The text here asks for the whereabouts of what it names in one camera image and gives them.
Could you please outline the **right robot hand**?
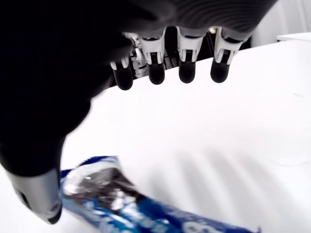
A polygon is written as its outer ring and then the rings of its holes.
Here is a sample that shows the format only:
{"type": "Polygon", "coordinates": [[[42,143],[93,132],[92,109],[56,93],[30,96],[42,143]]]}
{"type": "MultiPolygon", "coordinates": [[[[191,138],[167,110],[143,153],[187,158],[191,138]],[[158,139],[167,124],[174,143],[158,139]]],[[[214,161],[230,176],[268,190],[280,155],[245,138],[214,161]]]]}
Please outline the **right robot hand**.
{"type": "Polygon", "coordinates": [[[164,80],[165,32],[177,29],[179,77],[190,83],[202,40],[216,27],[210,70],[228,76],[234,55],[273,0],[3,0],[0,3],[0,163],[20,201],[48,224],[62,213],[60,162],[67,135],[112,79],[133,83],[136,33],[150,81],[164,80]]]}

